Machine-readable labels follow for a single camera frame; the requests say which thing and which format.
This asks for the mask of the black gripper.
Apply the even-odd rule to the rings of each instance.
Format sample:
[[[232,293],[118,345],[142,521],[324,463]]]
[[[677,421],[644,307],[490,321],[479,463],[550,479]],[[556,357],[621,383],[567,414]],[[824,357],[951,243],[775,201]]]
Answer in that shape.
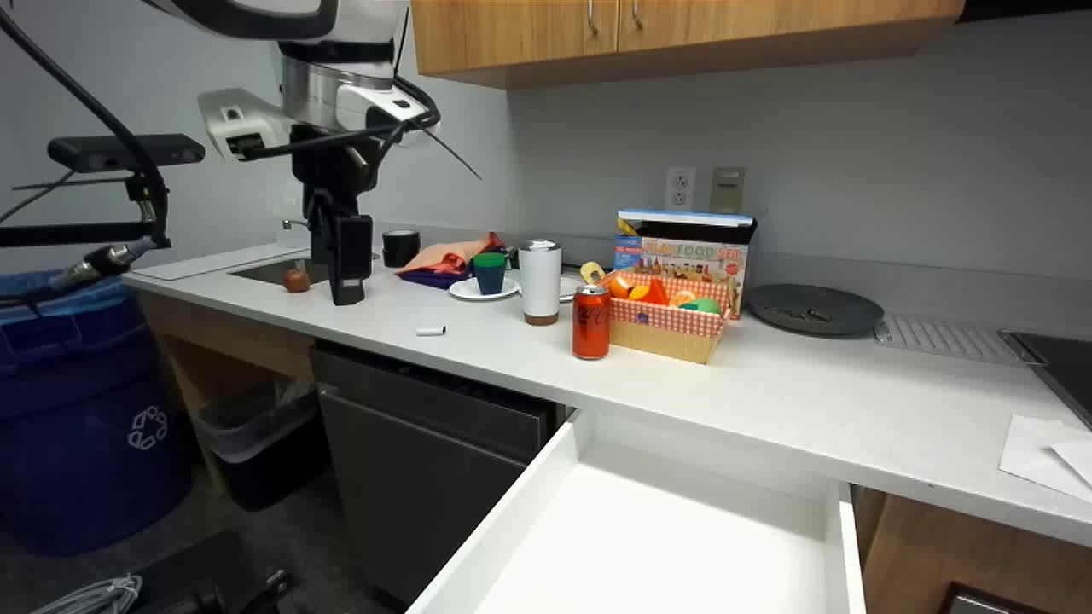
[[[291,156],[291,166],[304,184],[312,266],[327,270],[331,256],[331,301],[338,307],[357,305],[371,272],[371,217],[356,210],[357,193],[374,188],[380,144],[363,135],[333,147],[300,150]]]

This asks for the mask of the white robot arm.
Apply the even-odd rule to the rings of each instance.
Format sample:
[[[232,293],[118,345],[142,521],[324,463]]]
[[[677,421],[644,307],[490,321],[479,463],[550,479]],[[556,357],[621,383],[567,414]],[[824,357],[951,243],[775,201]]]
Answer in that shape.
[[[279,49],[279,104],[247,89],[197,98],[207,141],[237,159],[286,156],[304,184],[312,263],[338,307],[364,297],[371,217],[357,197],[386,155],[439,124],[438,104],[399,75],[411,0],[147,0],[201,31]]]

